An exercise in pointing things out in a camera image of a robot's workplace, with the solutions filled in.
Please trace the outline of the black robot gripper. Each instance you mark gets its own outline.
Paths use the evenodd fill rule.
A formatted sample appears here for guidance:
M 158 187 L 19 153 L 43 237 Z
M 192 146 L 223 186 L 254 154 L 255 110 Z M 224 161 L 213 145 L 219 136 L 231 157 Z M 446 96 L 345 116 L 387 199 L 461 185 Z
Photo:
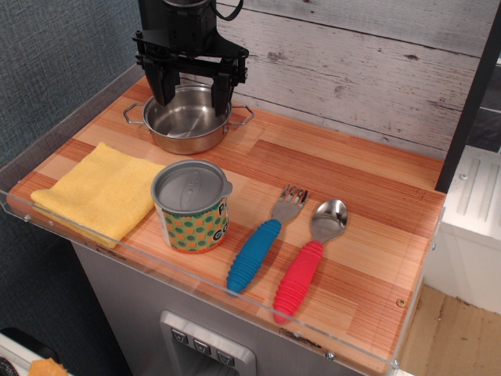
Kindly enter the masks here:
M 161 30 L 137 30 L 136 58 L 145 71 L 153 97 L 162 107 L 175 97 L 179 74 L 213 77 L 211 101 L 215 116 L 226 112 L 234 84 L 247 79 L 244 47 L 223 38 L 219 20 L 232 21 L 243 2 L 227 16 L 218 11 L 216 1 L 164 1 L 166 20 Z

